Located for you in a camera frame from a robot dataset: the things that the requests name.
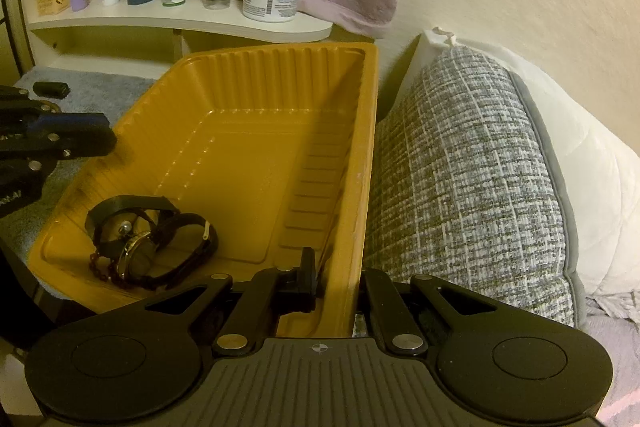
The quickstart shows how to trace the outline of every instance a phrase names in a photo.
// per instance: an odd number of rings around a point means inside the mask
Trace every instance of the ribbed gray plate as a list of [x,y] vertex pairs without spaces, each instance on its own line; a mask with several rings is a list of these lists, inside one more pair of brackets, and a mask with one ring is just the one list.
[[[48,427],[63,425],[55,420]],[[488,427],[451,401],[416,360],[373,339],[268,339],[217,362],[190,397],[139,427]],[[595,427],[582,420],[575,427]]]

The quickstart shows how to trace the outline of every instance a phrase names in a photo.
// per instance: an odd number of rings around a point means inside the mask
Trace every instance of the yellow plastic tray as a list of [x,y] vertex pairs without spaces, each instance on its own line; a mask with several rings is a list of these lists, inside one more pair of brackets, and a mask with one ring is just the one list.
[[[249,280],[266,267],[297,266],[302,247],[313,247],[324,299],[315,314],[282,317],[278,334],[350,336],[377,63],[374,45],[350,42],[183,58],[115,126],[115,150],[82,167],[31,248],[29,268],[95,312],[151,295],[91,274],[84,220],[118,194],[165,196],[203,215],[220,237],[211,261],[187,282],[220,272]],[[163,262],[175,266],[187,250],[165,253]]]

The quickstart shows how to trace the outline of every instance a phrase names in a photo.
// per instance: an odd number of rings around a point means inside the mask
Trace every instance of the small cardboard box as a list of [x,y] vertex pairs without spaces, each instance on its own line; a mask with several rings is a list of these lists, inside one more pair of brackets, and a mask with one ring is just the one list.
[[38,15],[55,15],[69,8],[69,0],[37,0]]

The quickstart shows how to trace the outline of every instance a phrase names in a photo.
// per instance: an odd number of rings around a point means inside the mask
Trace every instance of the pillow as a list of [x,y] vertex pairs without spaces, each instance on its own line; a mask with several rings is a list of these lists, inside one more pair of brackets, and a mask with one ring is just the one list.
[[376,128],[364,265],[581,323],[577,236],[541,122],[494,60],[439,55]]
[[[414,71],[448,48],[449,36],[425,31],[418,45],[421,53],[414,55]],[[617,295],[611,299],[615,308],[619,308],[620,294],[625,294],[625,300],[640,312],[640,302],[630,297],[640,291],[638,155],[540,68],[501,46],[466,39],[458,42],[494,58],[527,85],[545,122],[574,210],[579,240],[577,272],[586,293],[598,297],[599,302]],[[405,77],[396,103],[402,100],[408,84]]]

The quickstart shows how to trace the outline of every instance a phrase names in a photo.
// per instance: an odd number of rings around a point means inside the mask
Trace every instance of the gray tweed cushion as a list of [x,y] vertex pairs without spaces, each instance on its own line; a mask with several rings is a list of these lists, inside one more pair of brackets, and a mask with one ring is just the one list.
[[404,282],[431,273],[573,326],[554,188],[513,75],[454,47],[376,128],[364,265]]

